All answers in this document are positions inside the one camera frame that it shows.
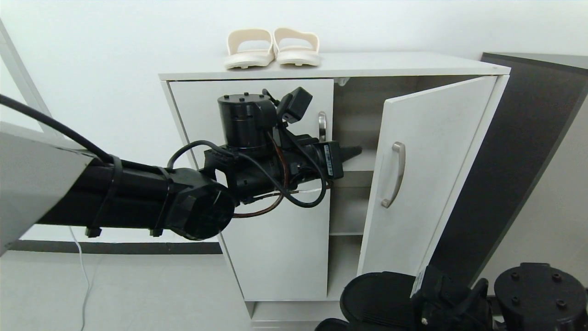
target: door handle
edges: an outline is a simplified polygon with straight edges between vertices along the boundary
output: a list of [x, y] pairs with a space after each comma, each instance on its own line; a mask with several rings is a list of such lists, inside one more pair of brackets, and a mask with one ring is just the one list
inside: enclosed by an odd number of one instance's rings
[[382, 206], [384, 208], [389, 208], [396, 199], [396, 196], [398, 196], [398, 191], [400, 191], [402, 179], [404, 178], [404, 170], [406, 165], [406, 146], [403, 143], [397, 141], [392, 145], [392, 151], [398, 153], [398, 176], [396, 177], [396, 185], [394, 186], [394, 191], [392, 192], [391, 198], [382, 200]]
[[327, 141], [327, 114], [319, 112], [319, 142]]

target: black baseboard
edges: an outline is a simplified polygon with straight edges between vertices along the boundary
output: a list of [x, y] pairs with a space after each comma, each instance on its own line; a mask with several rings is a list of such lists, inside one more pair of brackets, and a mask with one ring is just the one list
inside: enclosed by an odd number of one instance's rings
[[[85, 243], [84, 254], [222, 254], [219, 243]], [[72, 241], [17, 240], [10, 250], [77, 253]]]

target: label sticker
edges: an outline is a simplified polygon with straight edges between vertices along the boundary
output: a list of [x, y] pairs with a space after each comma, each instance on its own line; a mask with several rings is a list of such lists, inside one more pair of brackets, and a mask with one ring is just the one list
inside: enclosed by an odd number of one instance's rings
[[325, 145], [325, 160], [327, 161], [327, 172], [329, 176], [333, 175], [333, 164], [331, 163], [329, 146]]
[[415, 278], [415, 282], [412, 284], [412, 291], [410, 292], [410, 297], [412, 298], [416, 292], [420, 290], [420, 287], [423, 285], [423, 278], [425, 278], [425, 271], [427, 269], [421, 270]]

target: white cabinet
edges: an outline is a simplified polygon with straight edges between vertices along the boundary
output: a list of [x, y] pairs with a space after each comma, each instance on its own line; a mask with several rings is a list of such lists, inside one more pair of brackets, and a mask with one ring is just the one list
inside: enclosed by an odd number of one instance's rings
[[[225, 143], [217, 99], [225, 94], [260, 94], [267, 88], [277, 99], [298, 86], [313, 95], [305, 116], [289, 127], [294, 134], [319, 134], [319, 114], [327, 119], [326, 138], [331, 140], [333, 80], [254, 80], [191, 81], [170, 83], [173, 97], [189, 141]], [[202, 151], [194, 151], [198, 165], [204, 164]], [[300, 189], [320, 187], [311, 181]], [[297, 197], [313, 201], [319, 193]], [[236, 208], [236, 213], [252, 213], [269, 207], [268, 198]], [[223, 231], [226, 251], [245, 300], [319, 300], [326, 296], [330, 192], [315, 208], [300, 208], [290, 201], [268, 214], [234, 219]], [[298, 270], [312, 272], [298, 273]]]
[[[211, 62], [193, 73], [160, 75], [186, 143], [224, 143], [216, 102], [224, 94], [267, 88], [280, 98], [302, 86], [313, 100], [289, 128], [317, 136], [324, 112], [328, 139], [363, 147], [319, 206], [285, 201], [264, 216], [232, 220], [219, 236], [252, 321], [261, 326], [333, 316], [355, 276], [416, 274], [428, 264], [510, 71], [420, 52], [322, 56], [317, 68], [225, 71]], [[202, 152], [194, 156], [202, 164]]]

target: white slipper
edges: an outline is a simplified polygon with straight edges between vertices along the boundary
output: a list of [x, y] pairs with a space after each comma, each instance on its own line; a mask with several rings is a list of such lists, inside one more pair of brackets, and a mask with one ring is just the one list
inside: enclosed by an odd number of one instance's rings
[[[267, 41], [267, 49], [253, 49], [239, 51], [239, 46], [245, 41]], [[252, 66], [265, 67], [273, 61], [273, 36], [264, 29], [235, 30], [226, 39], [229, 56], [225, 59], [225, 68], [247, 68]]]
[[[286, 38], [306, 40], [308, 46], [286, 46], [280, 48], [280, 42]], [[300, 32], [289, 28], [278, 28], [273, 32], [273, 41], [276, 45], [276, 62], [279, 64], [295, 65], [319, 65], [319, 37], [310, 32]]]

